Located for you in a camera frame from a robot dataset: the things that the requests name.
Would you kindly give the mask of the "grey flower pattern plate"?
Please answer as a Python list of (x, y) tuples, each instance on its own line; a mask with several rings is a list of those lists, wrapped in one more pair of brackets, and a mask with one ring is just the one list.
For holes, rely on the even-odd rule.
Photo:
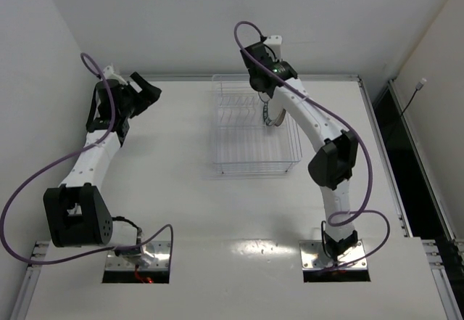
[(271, 100), (271, 98), (268, 96), (267, 93), (265, 92), (258, 92), (258, 97), (260, 98), (260, 101), (263, 103), (263, 104), (268, 104), (269, 101)]

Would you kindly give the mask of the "orange sunburst ceramic plate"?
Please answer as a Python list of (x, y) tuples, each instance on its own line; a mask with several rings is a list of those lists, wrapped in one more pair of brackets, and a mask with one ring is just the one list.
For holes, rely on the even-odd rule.
[(273, 111), (273, 114), (270, 116), (270, 125), (279, 127), (286, 116), (286, 110), (285, 109), (279, 109), (276, 111)]

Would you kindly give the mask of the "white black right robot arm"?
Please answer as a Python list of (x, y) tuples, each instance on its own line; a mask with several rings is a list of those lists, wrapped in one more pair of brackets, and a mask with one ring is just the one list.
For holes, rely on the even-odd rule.
[(310, 104), (297, 72), (284, 61), (274, 61), (257, 42), (240, 50), (251, 87), (268, 96), (267, 118), (278, 124), (287, 112), (310, 140), (315, 151), (307, 168), (320, 187), (326, 215), (323, 232), (326, 255), (336, 260), (357, 244), (353, 223), (341, 224), (350, 211), (349, 180), (357, 157), (358, 140), (340, 122)]

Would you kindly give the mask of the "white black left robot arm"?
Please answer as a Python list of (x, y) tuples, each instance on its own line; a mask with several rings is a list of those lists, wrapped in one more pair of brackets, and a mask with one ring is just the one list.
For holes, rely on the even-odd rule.
[(132, 247), (141, 241), (141, 228), (112, 216), (101, 188), (109, 165), (123, 146), (129, 120), (158, 101), (161, 89), (139, 73), (125, 81), (114, 73), (94, 87), (86, 121), (86, 151), (80, 153), (59, 186), (48, 188), (43, 204), (55, 247)]

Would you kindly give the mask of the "green rimmed white plate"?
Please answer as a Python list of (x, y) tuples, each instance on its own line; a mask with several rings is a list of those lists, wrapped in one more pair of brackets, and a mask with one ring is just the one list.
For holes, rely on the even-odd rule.
[(266, 126), (271, 126), (272, 125), (272, 120), (269, 117), (269, 112), (268, 112), (268, 103), (265, 102), (262, 106), (262, 119), (263, 123)]

